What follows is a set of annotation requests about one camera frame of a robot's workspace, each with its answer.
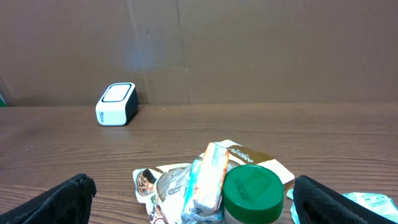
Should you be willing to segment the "orange tissue pack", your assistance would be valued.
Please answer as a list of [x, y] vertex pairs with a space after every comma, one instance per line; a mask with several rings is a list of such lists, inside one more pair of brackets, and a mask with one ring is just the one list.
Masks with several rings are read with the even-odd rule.
[[228, 164], [227, 148], [209, 143], [193, 193], [193, 211], [196, 214], [205, 217], [218, 209]]

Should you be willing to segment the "beige brown snack pouch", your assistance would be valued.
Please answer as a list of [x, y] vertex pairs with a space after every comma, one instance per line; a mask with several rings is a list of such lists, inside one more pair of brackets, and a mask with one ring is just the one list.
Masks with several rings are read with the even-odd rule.
[[[215, 144], [229, 150], [228, 169], [245, 164], [260, 165], [278, 175], [284, 190], [288, 190], [294, 184], [293, 173], [272, 156], [253, 151], [229, 139]], [[146, 205], [151, 224], [225, 223], [221, 210], [207, 217], [181, 216], [191, 170], [195, 172], [199, 170], [203, 156], [204, 154], [200, 154], [192, 163], [170, 164], [133, 171], [137, 201]]]

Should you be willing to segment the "green lid jar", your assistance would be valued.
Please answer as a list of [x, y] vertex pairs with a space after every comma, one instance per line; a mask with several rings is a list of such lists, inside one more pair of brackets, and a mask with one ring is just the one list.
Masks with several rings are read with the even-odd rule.
[[225, 223], [279, 223], [283, 206], [284, 185], [273, 171], [242, 165], [227, 173], [223, 184]]

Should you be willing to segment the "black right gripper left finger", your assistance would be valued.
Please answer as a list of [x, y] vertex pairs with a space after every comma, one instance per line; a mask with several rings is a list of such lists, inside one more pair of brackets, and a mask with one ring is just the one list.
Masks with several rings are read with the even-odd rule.
[[26, 203], [1, 215], [6, 224], [87, 224], [96, 185], [78, 174]]

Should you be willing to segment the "teal tissue pack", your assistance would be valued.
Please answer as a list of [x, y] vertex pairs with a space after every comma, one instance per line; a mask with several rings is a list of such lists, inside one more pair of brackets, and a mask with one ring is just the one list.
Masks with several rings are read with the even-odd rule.
[[193, 194], [201, 167], [201, 159], [195, 159], [190, 171], [190, 180], [185, 191], [185, 201], [181, 212], [182, 224], [220, 224], [223, 221], [223, 212], [217, 211], [204, 215], [201, 208], [193, 203]]

